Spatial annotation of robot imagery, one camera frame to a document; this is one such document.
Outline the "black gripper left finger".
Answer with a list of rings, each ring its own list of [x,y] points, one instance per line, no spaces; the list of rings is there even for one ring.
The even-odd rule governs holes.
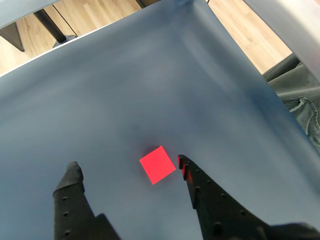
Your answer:
[[[119,240],[106,216],[95,216],[85,196],[82,169],[76,161],[53,192],[55,240]]]

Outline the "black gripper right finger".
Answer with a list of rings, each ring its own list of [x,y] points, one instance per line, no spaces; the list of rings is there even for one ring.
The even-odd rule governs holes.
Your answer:
[[[250,213],[185,155],[182,171],[205,240],[271,240],[271,227]]]

